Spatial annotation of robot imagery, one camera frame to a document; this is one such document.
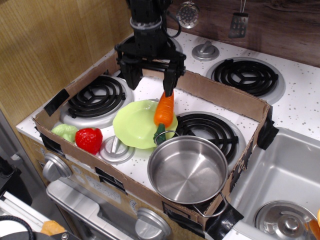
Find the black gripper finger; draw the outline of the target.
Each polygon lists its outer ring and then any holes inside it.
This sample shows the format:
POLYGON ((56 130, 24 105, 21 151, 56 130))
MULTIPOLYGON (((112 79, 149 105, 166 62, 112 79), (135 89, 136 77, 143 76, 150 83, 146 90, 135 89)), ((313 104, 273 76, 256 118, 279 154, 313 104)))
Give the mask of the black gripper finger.
POLYGON ((180 75, 180 69, 178 65, 174 63, 170 63, 164 71, 163 89, 167 98, 173 94, 180 75))
POLYGON ((135 90, 143 77, 142 69, 137 64, 120 63, 120 68, 128 87, 135 90))

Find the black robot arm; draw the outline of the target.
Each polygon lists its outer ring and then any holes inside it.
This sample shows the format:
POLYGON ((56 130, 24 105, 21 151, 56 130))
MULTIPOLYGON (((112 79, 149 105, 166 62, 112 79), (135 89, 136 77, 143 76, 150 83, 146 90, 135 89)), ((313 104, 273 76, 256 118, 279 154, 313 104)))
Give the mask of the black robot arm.
POLYGON ((186 72, 186 56, 176 49, 167 32, 170 0, 129 0, 130 26, 133 36, 117 44, 117 64, 129 88, 134 90, 143 77, 143 70, 164 74, 166 97, 173 94, 178 79, 186 72))

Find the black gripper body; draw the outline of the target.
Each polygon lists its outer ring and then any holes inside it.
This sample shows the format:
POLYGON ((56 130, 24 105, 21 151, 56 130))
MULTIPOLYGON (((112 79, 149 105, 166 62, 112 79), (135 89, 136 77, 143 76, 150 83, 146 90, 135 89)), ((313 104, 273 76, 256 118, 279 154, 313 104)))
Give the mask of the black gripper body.
POLYGON ((165 75, 184 75, 186 56, 161 23, 132 23, 133 36, 115 46, 123 75, 142 75, 143 69, 165 75))

